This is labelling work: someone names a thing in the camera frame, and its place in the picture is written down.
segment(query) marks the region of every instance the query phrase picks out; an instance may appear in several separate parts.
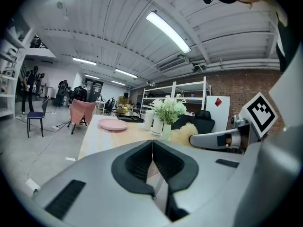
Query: blue chair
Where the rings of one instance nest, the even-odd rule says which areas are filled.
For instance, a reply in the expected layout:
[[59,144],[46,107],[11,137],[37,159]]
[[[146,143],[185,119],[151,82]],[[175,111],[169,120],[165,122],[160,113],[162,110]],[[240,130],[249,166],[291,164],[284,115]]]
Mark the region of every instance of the blue chair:
[[47,103],[48,103],[49,97],[47,97],[43,102],[42,102],[42,110],[43,112],[29,112],[27,114],[27,137],[29,138],[29,132],[30,132],[30,120],[31,119],[39,119],[40,120],[40,125],[41,125],[41,133],[43,137],[43,124],[42,124],[42,119],[45,117],[45,112],[47,108]]

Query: ceiling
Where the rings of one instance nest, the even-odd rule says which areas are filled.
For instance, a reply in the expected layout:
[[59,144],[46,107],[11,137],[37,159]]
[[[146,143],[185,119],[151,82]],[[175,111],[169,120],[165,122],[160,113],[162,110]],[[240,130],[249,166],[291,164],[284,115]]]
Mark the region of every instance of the ceiling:
[[[206,71],[207,64],[220,60],[277,58],[276,16],[264,3],[250,10],[245,4],[217,0],[210,5],[203,0],[30,0],[27,9],[37,34],[58,60],[95,61],[97,66],[81,65],[85,73],[130,88],[168,79],[158,68],[180,54],[190,61],[205,60]],[[184,54],[146,20],[155,10],[191,52]]]

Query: wooden tabletop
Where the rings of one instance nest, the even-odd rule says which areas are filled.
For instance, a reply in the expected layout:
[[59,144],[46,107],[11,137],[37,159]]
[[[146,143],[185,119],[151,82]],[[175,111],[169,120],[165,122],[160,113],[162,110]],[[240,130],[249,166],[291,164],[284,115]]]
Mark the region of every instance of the wooden tabletop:
[[84,136],[78,160],[88,155],[141,140],[158,140],[160,137],[143,129],[143,123],[127,123],[124,131],[108,131],[100,128],[100,119],[117,119],[113,116],[94,115]]

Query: red brick wall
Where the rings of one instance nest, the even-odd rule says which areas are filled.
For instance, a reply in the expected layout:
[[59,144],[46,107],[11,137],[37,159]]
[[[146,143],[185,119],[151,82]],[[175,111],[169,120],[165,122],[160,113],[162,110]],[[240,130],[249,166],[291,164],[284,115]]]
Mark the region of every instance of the red brick wall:
[[[206,81],[212,86],[212,96],[230,96],[230,112],[227,128],[230,128],[230,118],[238,114],[249,100],[251,100],[258,92],[261,92],[272,104],[276,112],[278,113],[278,120],[272,126],[269,132],[280,131],[284,127],[283,120],[276,108],[274,102],[271,100],[268,92],[273,85],[278,81],[281,73],[276,70],[233,70],[217,73],[198,74],[185,78],[178,78],[172,81],[177,81],[177,84],[188,83],[203,80],[203,76],[206,76]],[[159,83],[159,87],[171,85],[171,82]],[[131,91],[131,96],[136,98],[136,95],[142,93],[144,88]],[[189,112],[195,112],[200,109],[199,105],[187,104],[187,110]]]

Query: ceiling light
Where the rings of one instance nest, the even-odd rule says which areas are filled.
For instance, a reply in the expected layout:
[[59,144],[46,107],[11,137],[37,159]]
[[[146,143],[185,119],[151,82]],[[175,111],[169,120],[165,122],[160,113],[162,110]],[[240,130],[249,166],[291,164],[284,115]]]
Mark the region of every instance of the ceiling light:
[[121,73],[123,73],[123,74],[125,74],[125,75],[128,75],[128,76],[130,76],[130,77],[133,77],[133,78],[138,78],[138,77],[135,76],[135,75],[132,75],[132,74],[130,74],[130,73],[127,73],[127,72],[122,71],[122,70],[119,70],[119,69],[116,69],[116,71],[117,71],[117,72],[121,72]]
[[173,42],[176,43],[177,46],[184,52],[188,53],[191,51],[191,48],[185,43],[185,41],[177,34],[177,32],[170,27],[168,23],[166,23],[162,18],[160,18],[154,12],[150,12],[150,14],[146,17],[148,21],[157,26],[160,30],[162,30],[166,35],[172,39]]
[[97,77],[94,77],[94,76],[90,76],[90,75],[87,75],[87,74],[84,74],[86,77],[88,78],[94,78],[94,79],[100,79],[100,78],[97,78]]
[[81,59],[78,59],[78,58],[73,58],[74,61],[80,61],[80,62],[84,62],[84,63],[87,63],[87,64],[92,64],[94,66],[96,66],[97,64],[94,63],[94,62],[91,62],[91,61],[86,61],[86,60],[81,60]]
[[116,84],[119,84],[119,85],[122,85],[122,86],[125,86],[125,84],[121,83],[121,82],[116,82],[116,81],[112,81],[113,83],[116,83]]

